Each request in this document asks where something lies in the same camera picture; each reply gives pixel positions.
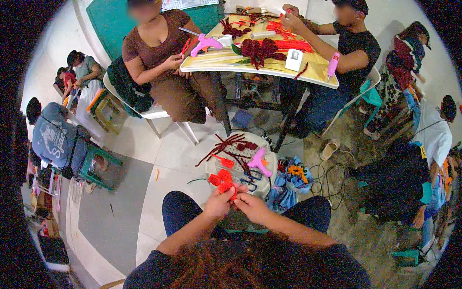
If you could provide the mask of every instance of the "gray t-shirt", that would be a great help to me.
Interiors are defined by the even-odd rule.
[[[66,122],[66,112],[66,108],[56,102],[45,106],[32,132],[32,149],[42,160],[54,162],[59,168],[64,168],[69,164],[75,144],[72,169],[78,172],[88,144],[84,139],[75,141],[77,128]]]
[[[93,66],[93,64],[99,65],[99,68],[101,69],[100,75],[95,77],[95,79],[103,81],[103,77],[104,77],[104,74],[106,73],[106,70],[98,62],[96,62],[96,60],[93,58],[93,56],[85,56],[84,62],[82,63],[82,65],[80,67],[75,68],[75,74],[77,76],[77,79],[81,79],[85,75],[90,74],[91,73],[91,67]],[[90,81],[91,80],[85,80],[82,83],[82,88],[86,87]]]

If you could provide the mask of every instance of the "white wall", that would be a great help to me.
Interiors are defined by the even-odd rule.
[[[367,0],[369,14],[365,23],[369,31],[380,44],[382,53],[377,61],[379,68],[393,48],[393,36],[408,27],[414,21],[420,21],[430,33],[432,50],[426,48],[426,56],[422,61],[420,73],[426,78],[425,84],[419,87],[426,94],[426,98],[435,106],[440,105],[446,94],[452,95],[454,100],[462,102],[462,92],[458,77],[449,54],[434,30],[432,24],[421,11],[414,0]],[[334,5],[331,1],[309,0],[305,17],[319,24],[332,23],[334,19]],[[337,44],[338,36],[323,36],[330,44]],[[453,134],[453,144],[462,141],[462,116],[458,112],[456,120],[450,125]]]
[[[86,5],[91,1],[80,0],[75,2],[85,11]],[[72,50],[82,51],[95,57],[96,61],[107,67],[109,57],[103,46],[97,40],[91,24],[85,27],[93,33],[93,41],[88,41],[76,16],[73,1],[67,2],[50,22],[38,42],[24,80],[21,111],[25,114],[26,107],[31,98],[37,97],[42,107],[49,102],[60,102],[61,97],[53,88],[56,72],[60,67],[67,66],[67,55]],[[32,136],[32,127],[28,125],[29,138]]]

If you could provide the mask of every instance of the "blue t-shirt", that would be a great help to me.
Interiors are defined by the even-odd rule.
[[[83,139],[75,141],[77,128],[66,122],[66,113],[66,108],[56,102],[45,106],[32,132],[32,149],[42,160],[64,168],[69,165],[75,144],[72,169],[76,172],[85,157],[87,144]]]
[[[244,254],[245,245],[233,241],[213,241],[210,253],[215,260],[227,262]],[[345,245],[337,244],[311,254],[300,254],[311,263],[302,274],[291,273],[292,257],[304,252],[300,244],[288,242],[281,246],[281,253],[288,254],[279,259],[261,260],[261,270],[256,275],[266,288],[371,288],[366,270],[347,251]],[[152,251],[145,262],[130,273],[124,289],[169,288],[182,275],[177,272],[173,258],[159,251]]]

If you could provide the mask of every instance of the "bag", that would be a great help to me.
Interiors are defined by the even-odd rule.
[[[123,63],[122,56],[109,65],[107,74],[117,93],[129,106],[133,107],[137,112],[145,112],[151,108],[154,102],[149,95],[151,84],[137,84],[128,72],[125,63]],[[129,115],[142,118],[127,105],[124,106]]]

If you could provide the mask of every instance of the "hand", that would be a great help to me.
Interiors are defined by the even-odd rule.
[[[188,79],[191,76],[191,72],[182,72],[180,69],[175,70],[173,74],[179,74],[180,76],[186,77]]]
[[[206,214],[211,219],[222,220],[230,211],[229,202],[236,188],[231,187],[228,191],[220,194],[218,190],[214,190],[210,197],[208,197],[207,202],[205,203],[205,209],[203,214]]]
[[[248,193],[237,194],[234,204],[254,223],[266,226],[274,213],[256,196]]]
[[[415,217],[414,222],[412,223],[412,226],[414,228],[420,229],[424,225],[424,217],[425,217],[424,212],[425,210],[418,211],[417,216]]]
[[[298,35],[308,29],[303,21],[292,13],[288,13],[286,17],[282,17],[281,23],[282,28]]]
[[[162,65],[164,66],[165,70],[177,70],[183,63],[184,58],[184,54],[175,54],[167,58],[167,60],[165,60]]]
[[[284,4],[283,7],[282,7],[282,10],[286,11],[287,10],[291,10],[291,13],[293,15],[295,15],[296,17],[299,17],[300,16],[300,12],[298,11],[298,7],[295,7],[293,5],[290,5],[290,4]]]

